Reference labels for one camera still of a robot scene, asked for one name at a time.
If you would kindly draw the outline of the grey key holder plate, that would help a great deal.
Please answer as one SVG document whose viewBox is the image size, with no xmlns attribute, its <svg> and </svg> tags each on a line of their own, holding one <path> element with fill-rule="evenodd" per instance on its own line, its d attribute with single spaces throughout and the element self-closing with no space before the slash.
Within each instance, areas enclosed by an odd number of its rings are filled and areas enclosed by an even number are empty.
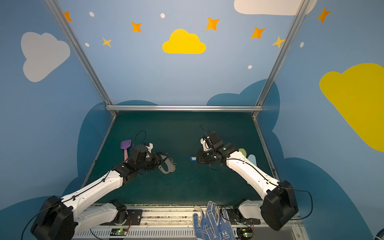
<svg viewBox="0 0 384 240">
<path fill-rule="evenodd" d="M 173 173 L 176 171 L 176 164 L 174 163 L 172 158 L 167 158 L 164 160 L 162 164 L 158 166 L 158 169 L 163 173 L 163 174 L 169 174 Z"/>
</svg>

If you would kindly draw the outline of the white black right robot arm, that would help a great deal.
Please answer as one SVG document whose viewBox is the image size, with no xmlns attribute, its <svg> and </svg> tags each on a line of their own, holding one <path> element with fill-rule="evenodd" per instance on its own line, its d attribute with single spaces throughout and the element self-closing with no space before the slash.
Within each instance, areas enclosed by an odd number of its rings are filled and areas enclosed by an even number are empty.
<svg viewBox="0 0 384 240">
<path fill-rule="evenodd" d="M 269 176 L 251 161 L 238 148 L 223 142 L 214 143 L 201 139 L 203 148 L 198 151 L 197 161 L 202 164 L 222 163 L 239 174 L 256 190 L 262 203 L 245 200 L 238 206 L 238 211 L 245 219 L 262 219 L 273 230 L 279 231 L 299 211 L 293 186 L 279 182 Z"/>
</svg>

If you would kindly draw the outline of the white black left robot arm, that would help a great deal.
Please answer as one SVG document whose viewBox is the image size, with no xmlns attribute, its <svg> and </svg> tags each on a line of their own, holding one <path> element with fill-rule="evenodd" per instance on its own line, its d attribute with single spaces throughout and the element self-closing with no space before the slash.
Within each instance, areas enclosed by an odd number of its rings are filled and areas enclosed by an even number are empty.
<svg viewBox="0 0 384 240">
<path fill-rule="evenodd" d="M 135 146 L 126 160 L 99 179 L 61 198 L 52 196 L 45 200 L 31 219 L 32 235 L 38 240 L 71 240 L 97 225 L 114 221 L 125 212 L 123 204 L 112 202 L 90 211 L 87 208 L 133 180 L 138 173 L 152 171 L 168 162 L 167 154 L 153 153 L 152 148 L 152 144 Z"/>
</svg>

